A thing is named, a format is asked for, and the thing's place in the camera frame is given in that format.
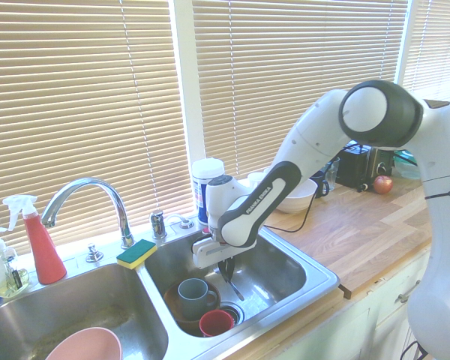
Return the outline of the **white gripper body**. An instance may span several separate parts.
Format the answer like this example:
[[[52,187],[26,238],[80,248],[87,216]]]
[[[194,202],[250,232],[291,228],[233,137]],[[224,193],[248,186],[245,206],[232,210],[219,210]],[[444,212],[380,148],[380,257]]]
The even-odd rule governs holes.
[[[235,250],[231,245],[208,236],[192,244],[193,263],[198,269],[204,269],[231,257]]]

